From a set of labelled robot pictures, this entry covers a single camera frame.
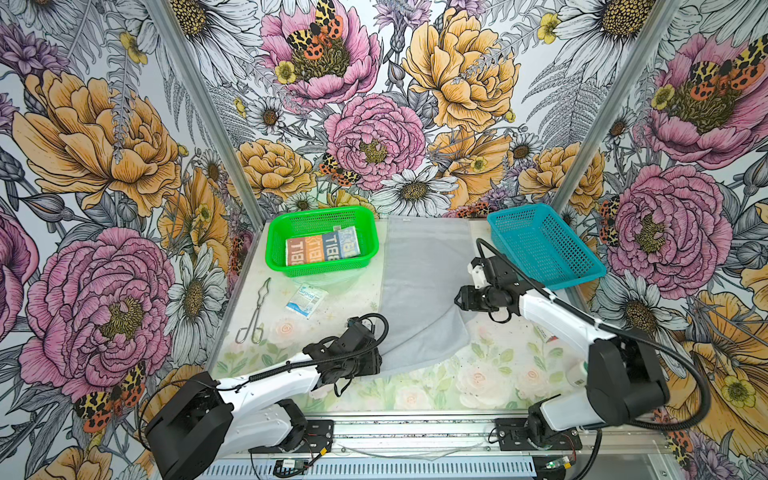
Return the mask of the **plain grey towel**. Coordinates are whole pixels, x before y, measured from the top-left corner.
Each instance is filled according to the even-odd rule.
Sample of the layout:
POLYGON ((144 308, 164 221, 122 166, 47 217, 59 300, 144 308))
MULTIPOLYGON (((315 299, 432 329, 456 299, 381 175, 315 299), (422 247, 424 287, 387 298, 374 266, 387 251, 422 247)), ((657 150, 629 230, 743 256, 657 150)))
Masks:
POLYGON ((465 322, 474 315, 454 298, 471 283, 467 266, 474 252, 467 220, 387 220, 379 313, 389 332, 379 346, 380 378, 433 366, 469 344, 465 322))

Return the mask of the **grey blue towel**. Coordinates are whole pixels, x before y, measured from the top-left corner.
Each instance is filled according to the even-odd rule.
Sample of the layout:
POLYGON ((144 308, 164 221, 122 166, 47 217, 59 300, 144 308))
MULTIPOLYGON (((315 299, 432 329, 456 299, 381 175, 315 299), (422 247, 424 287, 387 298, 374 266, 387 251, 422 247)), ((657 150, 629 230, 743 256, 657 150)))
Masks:
POLYGON ((323 234, 288 239, 285 260, 287 266, 299 266, 356 258, 361 252, 356 229, 338 227, 323 234))

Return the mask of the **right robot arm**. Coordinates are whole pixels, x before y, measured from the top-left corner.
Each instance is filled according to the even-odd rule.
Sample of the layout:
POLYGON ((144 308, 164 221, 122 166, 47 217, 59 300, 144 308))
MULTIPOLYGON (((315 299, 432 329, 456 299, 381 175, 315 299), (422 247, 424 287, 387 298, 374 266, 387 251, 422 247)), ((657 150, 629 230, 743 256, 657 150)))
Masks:
POLYGON ((460 309, 493 315, 504 310, 532 321, 584 354, 586 381, 567 395, 540 401, 528 410, 526 437, 537 447, 572 429, 631 425, 655 431, 687 430, 701 423, 712 394, 701 372, 673 348, 638 330, 622 330, 572 306, 527 277, 505 256, 476 257, 468 265, 469 285, 458 291, 460 309), (651 423, 643 415, 668 404, 671 393, 660 363, 666 354, 694 379, 699 404, 688 419, 651 423))

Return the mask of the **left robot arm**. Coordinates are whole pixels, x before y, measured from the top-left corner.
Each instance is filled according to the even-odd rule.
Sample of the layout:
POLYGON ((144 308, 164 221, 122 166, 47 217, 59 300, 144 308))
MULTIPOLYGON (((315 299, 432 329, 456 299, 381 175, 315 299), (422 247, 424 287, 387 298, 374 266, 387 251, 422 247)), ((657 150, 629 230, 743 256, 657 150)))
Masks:
POLYGON ((252 448, 295 450, 308 422, 293 397, 379 374, 378 348, 389 331, 383 315, 368 313, 282 364, 221 380, 202 372, 178 383, 142 433, 160 477, 195 479, 217 458, 252 448))

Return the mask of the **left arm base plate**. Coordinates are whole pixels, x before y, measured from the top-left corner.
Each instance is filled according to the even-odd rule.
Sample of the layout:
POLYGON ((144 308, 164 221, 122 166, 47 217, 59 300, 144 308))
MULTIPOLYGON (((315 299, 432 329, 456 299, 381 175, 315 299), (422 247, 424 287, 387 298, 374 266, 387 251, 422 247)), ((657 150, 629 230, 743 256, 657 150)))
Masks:
POLYGON ((288 436, 276 446, 250 448, 253 454, 309 453, 317 454, 322 450, 332 451, 335 422, 328 419, 309 419, 304 427, 294 428, 288 436))

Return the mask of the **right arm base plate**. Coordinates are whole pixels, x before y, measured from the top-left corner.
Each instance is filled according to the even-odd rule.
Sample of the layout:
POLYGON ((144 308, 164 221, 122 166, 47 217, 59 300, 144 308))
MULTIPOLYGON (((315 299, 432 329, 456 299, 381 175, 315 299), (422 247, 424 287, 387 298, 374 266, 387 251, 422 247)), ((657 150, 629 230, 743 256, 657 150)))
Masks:
POLYGON ((493 423, 488 439, 503 452, 579 451, 582 449, 582 442, 576 429, 555 433, 536 443, 524 418, 495 418, 493 423))

